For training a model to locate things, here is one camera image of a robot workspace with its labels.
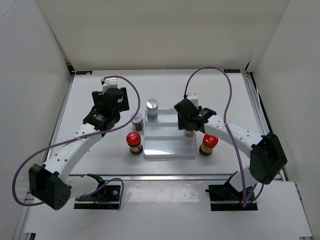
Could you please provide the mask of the short silver-lid jar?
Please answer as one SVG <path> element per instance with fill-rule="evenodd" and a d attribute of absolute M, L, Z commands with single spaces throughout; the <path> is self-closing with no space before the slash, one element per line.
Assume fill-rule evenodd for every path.
<path fill-rule="evenodd" d="M 140 132 L 144 128 L 143 116 L 141 113 L 137 113 L 137 115 L 131 121 L 132 129 L 135 132 Z"/>
<path fill-rule="evenodd" d="M 196 134 L 195 130 L 186 130 L 186 129 L 183 130 L 183 135 L 186 138 L 193 138 L 195 134 Z"/>

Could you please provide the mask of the red-lid sauce jar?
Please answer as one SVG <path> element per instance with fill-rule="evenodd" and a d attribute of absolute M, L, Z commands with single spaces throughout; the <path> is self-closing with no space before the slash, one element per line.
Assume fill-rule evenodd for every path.
<path fill-rule="evenodd" d="M 205 134 L 199 146 L 199 153 L 203 156 L 210 156 L 217 146 L 219 139 L 214 135 Z"/>
<path fill-rule="evenodd" d="M 141 135 L 138 132 L 130 132 L 126 136 L 126 142 L 133 155 L 139 155 L 143 151 Z"/>

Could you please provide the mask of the tall blue-label shaker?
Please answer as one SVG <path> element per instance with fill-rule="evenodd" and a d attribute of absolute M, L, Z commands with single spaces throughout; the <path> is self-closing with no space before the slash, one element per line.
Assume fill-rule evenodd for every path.
<path fill-rule="evenodd" d="M 146 102 L 146 117 L 147 121 L 157 122 L 158 121 L 158 110 L 159 110 L 159 103 L 156 99 L 149 99 Z"/>

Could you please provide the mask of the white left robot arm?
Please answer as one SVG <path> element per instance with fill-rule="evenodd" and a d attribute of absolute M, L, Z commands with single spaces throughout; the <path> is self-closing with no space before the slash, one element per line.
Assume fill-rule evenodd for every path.
<path fill-rule="evenodd" d="M 105 131 L 112 129 L 120 120 L 120 113 L 128 111 L 126 88 L 111 87 L 105 92 L 92 92 L 94 106 L 83 119 L 71 143 L 42 165 L 33 164 L 28 171 L 30 193 L 54 210 L 61 209 L 69 199 L 89 195 L 100 200 L 105 194 L 105 181 L 92 173 L 78 181 L 69 174 L 90 148 L 100 141 Z"/>

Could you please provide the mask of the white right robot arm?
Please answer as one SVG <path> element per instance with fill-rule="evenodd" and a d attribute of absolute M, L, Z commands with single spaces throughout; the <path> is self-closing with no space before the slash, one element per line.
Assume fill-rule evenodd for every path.
<path fill-rule="evenodd" d="M 222 185 L 208 189 L 216 201 L 239 201 L 245 203 L 253 195 L 254 185 L 269 185 L 287 164 L 288 160 L 277 135 L 266 135 L 245 130 L 227 123 L 215 111 L 196 107 L 189 99 L 178 102 L 174 109 L 180 130 L 199 131 L 234 146 L 236 154 L 244 153 L 249 165 L 239 166 Z"/>

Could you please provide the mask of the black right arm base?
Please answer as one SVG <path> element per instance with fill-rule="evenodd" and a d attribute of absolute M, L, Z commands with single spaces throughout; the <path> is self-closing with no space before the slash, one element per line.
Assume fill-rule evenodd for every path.
<path fill-rule="evenodd" d="M 257 211 L 258 206 L 255 200 L 255 185 L 246 188 L 245 196 L 246 205 L 243 206 L 245 200 L 243 191 L 237 192 L 230 185 L 231 177 L 224 184 L 211 184 L 205 190 L 209 195 L 210 210 L 212 212 L 238 212 L 238 211 Z"/>

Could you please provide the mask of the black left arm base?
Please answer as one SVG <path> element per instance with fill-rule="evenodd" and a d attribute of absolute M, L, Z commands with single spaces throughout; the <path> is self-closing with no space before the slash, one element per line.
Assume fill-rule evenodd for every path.
<path fill-rule="evenodd" d="M 102 177 L 92 173 L 87 174 L 87 176 L 98 183 L 97 191 L 76 197 L 74 209 L 120 210 L 125 187 L 124 181 L 118 177 L 104 180 Z"/>

